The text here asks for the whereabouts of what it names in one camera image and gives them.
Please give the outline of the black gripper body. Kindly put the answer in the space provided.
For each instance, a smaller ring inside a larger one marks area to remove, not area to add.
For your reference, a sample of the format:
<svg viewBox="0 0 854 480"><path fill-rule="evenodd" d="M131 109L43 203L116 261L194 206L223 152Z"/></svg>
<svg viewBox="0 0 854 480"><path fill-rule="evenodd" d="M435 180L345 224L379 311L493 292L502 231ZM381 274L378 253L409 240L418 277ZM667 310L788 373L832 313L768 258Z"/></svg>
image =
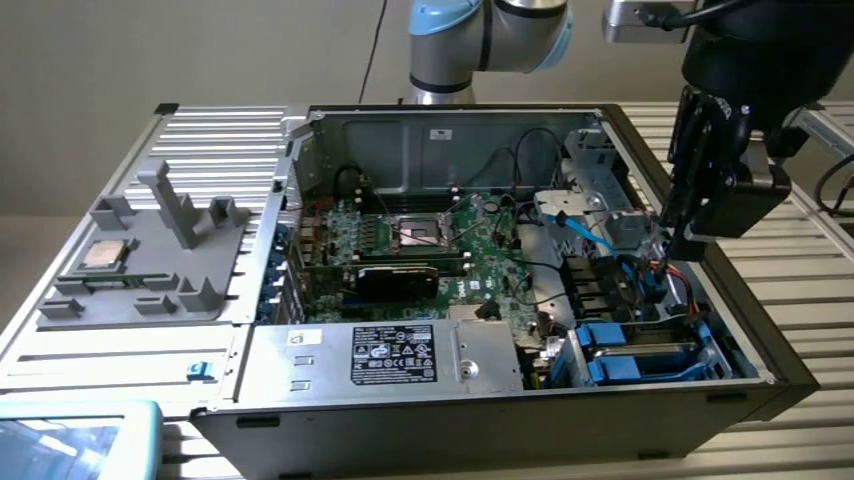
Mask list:
<svg viewBox="0 0 854 480"><path fill-rule="evenodd" d="M850 1L754 1L697 26L682 76L772 130L829 95L852 55Z"/></svg>

